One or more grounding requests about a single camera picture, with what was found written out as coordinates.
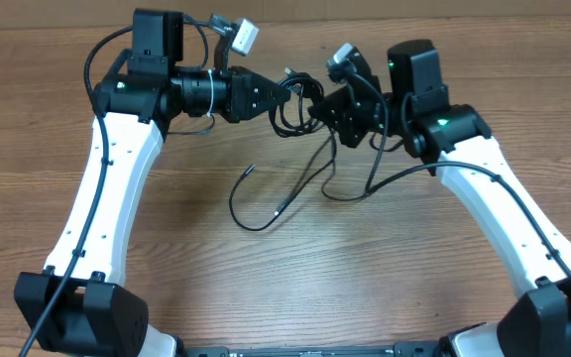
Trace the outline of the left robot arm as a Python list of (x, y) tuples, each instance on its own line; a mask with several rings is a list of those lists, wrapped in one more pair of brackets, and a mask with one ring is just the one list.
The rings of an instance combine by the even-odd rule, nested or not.
[(42, 271), (18, 277), (14, 300), (29, 344), (68, 356), (179, 356), (179, 338), (155, 329), (147, 304), (125, 288), (130, 234), (147, 176), (173, 118), (253, 119), (289, 99), (275, 82), (228, 62), (258, 36), (247, 19), (212, 15), (199, 33), (219, 40), (203, 63), (183, 60), (181, 12), (138, 9), (132, 44), (87, 84), (94, 119), (88, 161), (69, 218)]

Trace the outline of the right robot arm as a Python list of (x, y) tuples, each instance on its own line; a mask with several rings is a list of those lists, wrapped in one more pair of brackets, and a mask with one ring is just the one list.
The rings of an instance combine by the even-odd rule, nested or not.
[(357, 48), (328, 61), (337, 90), (309, 113), (350, 148), (369, 133), (399, 136), (422, 170), (468, 209), (496, 251), (516, 301), (496, 323), (480, 323), (417, 347), (425, 356), (571, 356), (571, 242), (515, 176), (489, 125), (452, 104), (429, 40), (388, 49), (392, 89), (382, 92)]

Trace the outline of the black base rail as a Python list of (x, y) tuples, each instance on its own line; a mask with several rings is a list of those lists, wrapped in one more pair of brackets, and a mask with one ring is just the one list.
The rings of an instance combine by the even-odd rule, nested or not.
[(231, 349), (226, 347), (184, 347), (180, 357), (454, 357), (455, 353), (437, 341), (397, 342), (388, 346), (340, 346)]

